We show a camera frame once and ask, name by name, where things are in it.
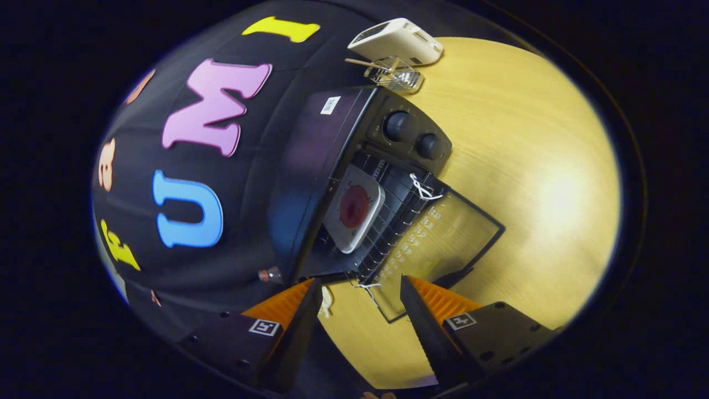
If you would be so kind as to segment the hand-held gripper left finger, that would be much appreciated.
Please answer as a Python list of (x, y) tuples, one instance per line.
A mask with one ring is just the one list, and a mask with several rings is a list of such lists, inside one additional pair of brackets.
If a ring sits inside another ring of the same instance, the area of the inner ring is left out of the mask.
[(290, 391), (322, 305), (311, 278), (241, 313), (223, 311), (178, 341), (188, 356), (238, 386)]

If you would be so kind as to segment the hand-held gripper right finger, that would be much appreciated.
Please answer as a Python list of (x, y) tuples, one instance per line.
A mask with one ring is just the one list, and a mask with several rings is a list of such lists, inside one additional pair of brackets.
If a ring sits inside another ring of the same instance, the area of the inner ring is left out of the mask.
[(411, 275), (401, 278), (400, 300), (444, 388), (486, 381), (557, 336), (504, 301), (479, 305)]

